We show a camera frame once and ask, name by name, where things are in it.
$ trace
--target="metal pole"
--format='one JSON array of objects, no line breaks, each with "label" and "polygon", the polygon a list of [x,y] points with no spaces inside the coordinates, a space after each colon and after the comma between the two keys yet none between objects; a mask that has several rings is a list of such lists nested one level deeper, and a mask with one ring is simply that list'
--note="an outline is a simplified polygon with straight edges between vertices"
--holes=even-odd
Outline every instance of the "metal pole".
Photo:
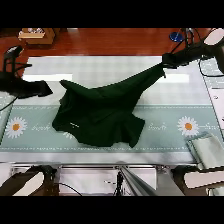
[{"label": "metal pole", "polygon": [[158,196],[155,189],[125,166],[119,168],[133,196]]}]

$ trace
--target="yellow flower center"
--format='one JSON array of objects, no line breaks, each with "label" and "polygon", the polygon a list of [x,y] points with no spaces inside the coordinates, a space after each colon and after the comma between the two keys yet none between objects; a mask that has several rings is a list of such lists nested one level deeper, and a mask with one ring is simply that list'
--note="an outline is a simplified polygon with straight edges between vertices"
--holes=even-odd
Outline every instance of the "yellow flower center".
[{"label": "yellow flower center", "polygon": [[14,125],[12,126],[13,131],[18,131],[19,128],[20,128],[19,124],[14,124]]},{"label": "yellow flower center", "polygon": [[191,130],[191,129],[192,129],[192,124],[190,124],[190,123],[186,123],[186,124],[185,124],[185,128],[186,128],[187,130]]}]

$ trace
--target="red-brown floor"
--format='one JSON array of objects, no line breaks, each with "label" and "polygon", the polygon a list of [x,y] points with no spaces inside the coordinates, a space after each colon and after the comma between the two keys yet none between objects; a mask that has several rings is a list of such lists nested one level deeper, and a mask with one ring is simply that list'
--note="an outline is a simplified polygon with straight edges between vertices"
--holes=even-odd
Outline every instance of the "red-brown floor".
[{"label": "red-brown floor", "polygon": [[[178,28],[62,28],[51,46],[26,45],[16,36],[0,38],[0,61],[11,46],[22,45],[24,51],[18,62],[31,56],[61,55],[148,55],[157,56],[170,52],[176,43],[169,34]],[[198,28],[201,37],[210,28]]]}]

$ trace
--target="daisy print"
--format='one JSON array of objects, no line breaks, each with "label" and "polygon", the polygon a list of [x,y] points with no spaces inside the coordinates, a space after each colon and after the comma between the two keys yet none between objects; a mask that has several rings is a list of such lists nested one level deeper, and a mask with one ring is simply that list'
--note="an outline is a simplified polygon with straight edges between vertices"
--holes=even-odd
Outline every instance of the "daisy print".
[{"label": "daisy print", "polygon": [[182,132],[182,135],[185,136],[194,136],[199,133],[199,127],[194,118],[182,117],[179,119],[177,127],[179,128],[178,130]]},{"label": "daisy print", "polygon": [[8,138],[17,138],[23,134],[27,128],[27,122],[22,117],[15,117],[6,126]]},{"label": "daisy print", "polygon": [[64,135],[66,138],[69,138],[69,139],[74,138],[74,136],[73,136],[72,134],[68,133],[68,132],[63,133],[63,135]]}]

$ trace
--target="dark green shirt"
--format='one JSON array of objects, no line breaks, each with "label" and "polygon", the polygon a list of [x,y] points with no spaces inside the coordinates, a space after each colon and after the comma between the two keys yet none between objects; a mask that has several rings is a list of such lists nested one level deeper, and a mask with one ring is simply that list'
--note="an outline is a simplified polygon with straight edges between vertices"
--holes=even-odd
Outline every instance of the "dark green shirt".
[{"label": "dark green shirt", "polygon": [[52,123],[56,131],[69,132],[78,142],[110,147],[116,142],[134,147],[145,121],[132,112],[141,94],[165,76],[158,64],[121,82],[88,89],[77,83],[60,81],[67,89]]}]

